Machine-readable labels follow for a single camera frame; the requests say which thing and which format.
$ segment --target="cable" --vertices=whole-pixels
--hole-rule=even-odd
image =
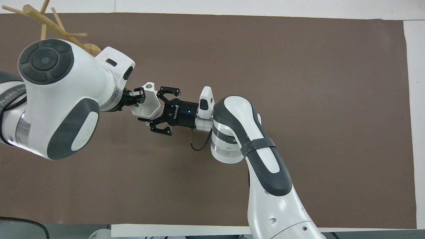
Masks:
[[[18,102],[14,103],[14,104],[10,104],[8,106],[6,106],[4,108],[4,111],[9,111],[9,110],[13,110],[15,108],[17,108],[18,106],[20,106],[21,104],[26,102],[26,96],[24,96],[22,99],[20,99]]]
[[[208,134],[207,140],[205,141],[205,143],[202,146],[202,148],[196,149],[195,147],[193,147],[193,129],[191,128],[190,129],[190,146],[192,147],[192,149],[195,150],[195,151],[201,151],[201,150],[203,150],[205,148],[205,146],[208,144],[208,141],[210,140],[212,133],[213,133],[213,131],[211,129],[210,133]]]
[[[337,234],[335,232],[331,232],[331,234],[336,238],[336,239],[340,239]]]
[[[40,227],[41,229],[43,229],[44,234],[46,234],[46,239],[50,239],[49,231],[41,223],[38,223],[38,222],[35,222],[35,221],[31,221],[31,220],[27,220],[27,219],[22,219],[22,218],[6,217],[6,216],[0,216],[0,220],[3,220],[3,221],[14,221],[14,222],[26,222],[26,223],[30,223],[30,224],[36,225],[36,226]]]

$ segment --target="white border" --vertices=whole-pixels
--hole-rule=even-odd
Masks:
[[[0,0],[0,5],[22,9],[25,4],[41,8],[43,0]],[[54,6],[59,13],[82,12],[149,12],[179,14],[263,15],[291,17],[326,17],[385,20],[423,20],[423,0],[51,0],[46,12]],[[0,9],[0,13],[10,13]],[[411,105],[412,143],[414,151],[417,228],[425,229],[425,21],[405,21]],[[161,230],[168,226],[159,225]],[[204,230],[246,230],[245,227],[203,226]],[[330,231],[377,230],[372,228],[331,228]]]
[[[425,229],[425,21],[404,21],[415,172],[416,226]]]
[[[383,228],[319,228],[320,232],[397,230]],[[196,225],[153,225],[116,224],[111,226],[112,237],[144,236],[210,236],[250,235],[249,227],[196,226]]]
[[[420,0],[116,0],[117,12],[423,20]]]

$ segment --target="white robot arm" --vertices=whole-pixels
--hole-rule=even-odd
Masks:
[[[115,107],[135,63],[107,47],[93,57],[58,39],[35,42],[21,54],[26,104],[2,109],[2,142],[47,159],[62,159],[84,147],[96,129],[99,112]],[[2,80],[0,92],[16,91]]]
[[[92,137],[100,111],[130,106],[155,133],[173,126],[210,131],[219,161],[246,159],[250,174],[248,221],[254,238],[325,238],[303,208],[288,170],[251,103],[239,96],[214,102],[205,87],[197,103],[181,101],[180,89],[146,83],[125,89],[135,63],[107,47],[96,57],[70,42],[33,43],[19,58],[19,77],[0,73],[1,141],[47,159],[68,157]],[[173,94],[168,100],[164,94]],[[159,100],[164,102],[161,111]],[[156,126],[168,123],[164,129]]]

